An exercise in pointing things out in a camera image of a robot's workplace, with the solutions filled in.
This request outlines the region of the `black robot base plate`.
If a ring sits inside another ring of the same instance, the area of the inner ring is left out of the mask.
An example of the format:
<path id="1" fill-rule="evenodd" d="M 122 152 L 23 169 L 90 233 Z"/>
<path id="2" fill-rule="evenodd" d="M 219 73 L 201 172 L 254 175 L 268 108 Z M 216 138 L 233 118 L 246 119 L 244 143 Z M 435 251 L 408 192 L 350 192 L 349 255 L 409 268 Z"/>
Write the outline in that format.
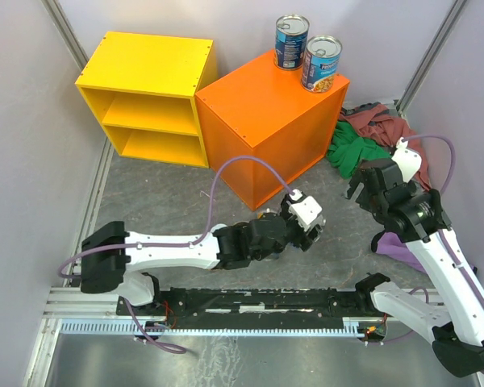
<path id="1" fill-rule="evenodd" d="M 176 329 L 263 330 L 341 328 L 344 318 L 375 318 L 356 290 L 183 289 L 162 290 L 156 301 L 134 306 L 137 318 L 162 318 Z"/>

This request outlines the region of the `blue Progresso soup can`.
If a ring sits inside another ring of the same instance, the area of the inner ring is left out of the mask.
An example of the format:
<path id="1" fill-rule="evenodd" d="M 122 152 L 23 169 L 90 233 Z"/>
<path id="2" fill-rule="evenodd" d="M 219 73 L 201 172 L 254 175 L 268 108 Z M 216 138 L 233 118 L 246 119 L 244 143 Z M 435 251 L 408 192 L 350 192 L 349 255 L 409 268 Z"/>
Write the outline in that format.
<path id="1" fill-rule="evenodd" d="M 342 43 L 329 35 L 317 35 L 307 41 L 302 65 L 302 86 L 312 93 L 331 89 L 342 52 Z"/>

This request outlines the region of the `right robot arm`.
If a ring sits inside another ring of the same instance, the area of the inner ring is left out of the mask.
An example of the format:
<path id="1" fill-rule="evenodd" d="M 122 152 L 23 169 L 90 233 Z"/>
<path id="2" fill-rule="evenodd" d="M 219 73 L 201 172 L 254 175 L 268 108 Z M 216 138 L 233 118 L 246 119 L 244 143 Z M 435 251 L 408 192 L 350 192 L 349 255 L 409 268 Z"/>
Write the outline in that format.
<path id="1" fill-rule="evenodd" d="M 362 162 L 346 197 L 356 198 L 385 231 L 396 234 L 421 263 L 442 298 L 431 306 L 375 273 L 356 285 L 361 314 L 391 315 L 431 344 L 436 358 L 455 377 L 484 374 L 484 288 L 465 258 L 436 189 L 416 193 L 392 159 Z"/>

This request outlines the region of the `dark blue soup can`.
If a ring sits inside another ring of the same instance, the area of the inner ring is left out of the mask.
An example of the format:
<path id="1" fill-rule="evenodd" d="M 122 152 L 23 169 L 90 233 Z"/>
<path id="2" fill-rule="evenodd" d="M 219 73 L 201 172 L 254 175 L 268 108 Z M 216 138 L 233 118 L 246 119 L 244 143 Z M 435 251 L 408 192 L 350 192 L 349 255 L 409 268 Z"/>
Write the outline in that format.
<path id="1" fill-rule="evenodd" d="M 276 21 L 274 63 L 278 68 L 302 67 L 309 28 L 308 19 L 301 15 L 283 15 Z"/>

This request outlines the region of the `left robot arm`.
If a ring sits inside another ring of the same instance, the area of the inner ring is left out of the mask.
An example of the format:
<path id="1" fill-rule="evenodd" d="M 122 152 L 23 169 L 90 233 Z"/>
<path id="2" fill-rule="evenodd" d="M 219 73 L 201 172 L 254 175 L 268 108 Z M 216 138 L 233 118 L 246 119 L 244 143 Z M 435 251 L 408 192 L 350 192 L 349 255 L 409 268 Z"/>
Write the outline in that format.
<path id="1" fill-rule="evenodd" d="M 80 290 L 116 294 L 144 314 L 155 314 L 162 295 L 150 270 L 246 268 L 254 260 L 282 253 L 289 245 L 307 251 L 324 225 L 321 205 L 300 193 L 285 196 L 277 212 L 266 211 L 232 226 L 218 224 L 205 235 L 146 235 L 126 231 L 122 221 L 113 221 L 81 245 Z"/>

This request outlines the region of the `yellow soup can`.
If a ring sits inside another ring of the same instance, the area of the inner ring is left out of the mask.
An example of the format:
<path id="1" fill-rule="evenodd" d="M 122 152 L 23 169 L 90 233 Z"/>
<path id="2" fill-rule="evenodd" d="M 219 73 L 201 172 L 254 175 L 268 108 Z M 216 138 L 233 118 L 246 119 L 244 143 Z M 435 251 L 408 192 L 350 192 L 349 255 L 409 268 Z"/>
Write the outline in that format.
<path id="1" fill-rule="evenodd" d="M 316 225 L 311 232 L 312 241 L 313 242 L 318 241 L 322 233 L 323 233 L 323 227 L 320 225 Z"/>

